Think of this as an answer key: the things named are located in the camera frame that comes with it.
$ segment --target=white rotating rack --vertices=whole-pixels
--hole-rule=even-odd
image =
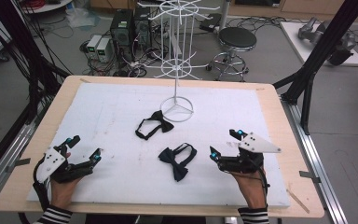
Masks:
[[[201,9],[210,9],[210,10],[217,10],[219,7],[212,8],[212,7],[198,7],[195,5],[195,3],[200,2],[200,0],[187,2],[182,0],[171,0],[171,1],[165,1],[159,5],[160,13],[153,17],[149,18],[149,20],[155,20],[158,17],[160,17],[161,20],[161,54],[160,56],[157,56],[161,60],[161,66],[149,66],[145,65],[145,67],[149,68],[159,68],[161,69],[162,75],[155,76],[155,77],[173,77],[175,78],[175,88],[174,88],[174,94],[172,97],[164,100],[161,103],[160,109],[162,111],[162,114],[164,115],[164,118],[170,121],[175,122],[182,122],[186,121],[191,118],[191,116],[194,113],[194,108],[191,102],[182,96],[177,95],[177,87],[178,87],[178,81],[179,78],[191,76],[195,79],[200,80],[200,78],[195,77],[191,75],[191,71],[194,67],[206,67],[208,64],[204,65],[191,65],[191,58],[194,57],[194,55],[197,52],[194,52],[191,54],[191,46],[193,44],[193,32],[194,32],[194,22],[195,17],[200,16],[206,20],[209,20],[211,18],[208,18],[204,15],[199,14],[199,10]],[[141,7],[155,7],[155,5],[144,5],[139,4]],[[168,17],[168,23],[170,25],[170,31],[169,31],[169,43],[171,45],[172,40],[175,38],[175,41],[173,41],[172,48],[168,49],[168,60],[165,60],[164,55],[164,19],[165,17]],[[187,33],[187,24],[191,22],[191,33]],[[180,35],[182,35],[182,56],[179,56],[179,40]],[[190,44],[188,46],[188,56],[185,57],[186,52],[186,41],[187,38],[190,38]]]

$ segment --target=bow tie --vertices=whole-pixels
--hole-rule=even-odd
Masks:
[[[142,133],[139,132],[139,129],[141,129],[142,124],[144,124],[145,120],[157,120],[160,122],[159,126],[157,126],[155,129],[153,129],[147,136],[144,136]],[[138,129],[135,131],[135,133],[138,137],[143,138],[144,140],[147,140],[153,134],[155,134],[155,132],[159,128],[161,128],[163,133],[169,132],[170,130],[173,129],[173,125],[164,119],[164,116],[162,115],[161,110],[154,112],[152,117],[150,117],[149,119],[142,120],[142,122],[139,124]]]
[[[191,147],[190,155],[185,159],[184,161],[181,161],[180,163],[177,163],[175,161],[175,156],[179,153],[181,153],[184,149],[187,147]],[[160,154],[159,159],[161,161],[170,163],[173,168],[173,178],[176,181],[182,180],[186,174],[188,173],[188,170],[186,168],[186,165],[193,160],[193,158],[196,156],[197,150],[193,148],[188,143],[183,143],[181,146],[177,147],[174,150],[170,150],[169,148],[165,148]]]

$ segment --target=hand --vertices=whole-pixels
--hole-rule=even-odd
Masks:
[[[248,203],[249,208],[265,208],[267,207],[266,194],[263,189],[260,173],[241,174],[231,172],[235,180],[237,180],[240,191]]]
[[[51,205],[61,209],[68,210],[69,204],[72,202],[72,195],[75,192],[77,183],[81,180],[78,178],[68,183],[58,183],[51,179]]]

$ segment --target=black and white striped cuff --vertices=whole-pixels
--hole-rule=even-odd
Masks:
[[[72,212],[49,205],[43,216],[35,224],[66,224],[71,220]]]
[[[266,208],[239,208],[238,212],[241,215],[244,224],[269,224],[269,214]]]

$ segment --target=wooden table frame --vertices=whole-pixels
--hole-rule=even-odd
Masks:
[[[36,212],[41,211],[39,202],[26,200],[33,184],[32,172],[36,163],[50,145],[62,119],[72,103],[81,83],[113,83],[123,85],[174,86],[172,79],[127,78],[127,77],[68,77],[42,122],[37,128],[22,159],[31,158],[27,165],[14,169],[0,192],[0,211]],[[277,154],[290,204],[288,208],[270,208],[270,217],[322,217],[324,210],[312,180],[299,175],[308,171],[298,148],[281,101],[272,85],[256,83],[215,82],[180,80],[182,87],[232,88],[255,90],[271,141],[283,149]],[[212,205],[156,205],[118,203],[72,203],[70,210],[78,213],[177,215],[177,216],[219,216],[237,217],[235,206]]]

